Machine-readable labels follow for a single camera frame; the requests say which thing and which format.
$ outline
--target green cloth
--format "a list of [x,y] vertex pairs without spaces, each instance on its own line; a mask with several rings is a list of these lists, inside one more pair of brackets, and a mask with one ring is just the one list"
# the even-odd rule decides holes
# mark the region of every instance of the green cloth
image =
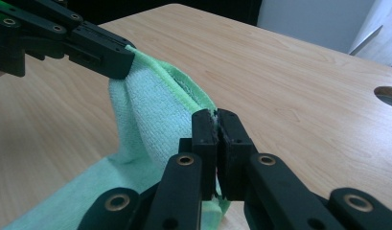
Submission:
[[[129,75],[109,81],[120,146],[5,229],[76,229],[98,196],[117,187],[138,193],[157,183],[180,138],[191,137],[191,115],[216,109],[186,74],[134,48]],[[217,229],[229,202],[202,204],[201,229]]]

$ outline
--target cloth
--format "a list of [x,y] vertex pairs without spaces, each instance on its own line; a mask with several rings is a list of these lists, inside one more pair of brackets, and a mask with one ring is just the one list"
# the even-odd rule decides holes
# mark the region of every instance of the cloth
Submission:
[[[118,152],[91,166],[70,183],[5,227],[77,229],[102,193],[117,187],[138,193],[160,181],[180,138],[191,137],[191,115],[216,109],[186,74],[167,62],[135,53],[129,75],[109,81],[120,146]],[[217,229],[229,202],[215,198],[202,204],[201,229]]]

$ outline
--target table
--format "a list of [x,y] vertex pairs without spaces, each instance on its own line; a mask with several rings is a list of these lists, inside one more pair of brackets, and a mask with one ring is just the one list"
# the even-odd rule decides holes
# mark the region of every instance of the table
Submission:
[[[315,193],[354,187],[392,209],[392,68],[181,5],[104,24],[188,73],[237,113],[258,150]],[[0,78],[0,227],[115,152],[107,78],[67,59],[27,58]],[[235,202],[221,229],[242,229]]]

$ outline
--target teal towel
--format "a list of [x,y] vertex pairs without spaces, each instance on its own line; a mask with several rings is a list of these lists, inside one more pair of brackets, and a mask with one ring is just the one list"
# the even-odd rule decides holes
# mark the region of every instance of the teal towel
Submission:
[[[77,229],[98,196],[116,187],[138,193],[157,183],[180,138],[191,137],[191,115],[216,107],[183,72],[169,63],[135,53],[125,80],[110,80],[118,152],[91,166],[66,186],[5,229]],[[202,204],[201,229],[217,229],[229,202],[215,198]]]

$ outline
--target wooden tabletop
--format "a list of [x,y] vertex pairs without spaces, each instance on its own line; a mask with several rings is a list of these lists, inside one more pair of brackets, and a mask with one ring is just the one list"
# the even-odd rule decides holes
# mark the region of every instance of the wooden tabletop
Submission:
[[[392,209],[392,106],[374,94],[392,68],[180,5],[103,27],[189,74],[313,192]],[[107,78],[66,58],[27,58],[26,73],[0,78],[0,227],[118,147]],[[235,202],[221,228],[246,226]]]

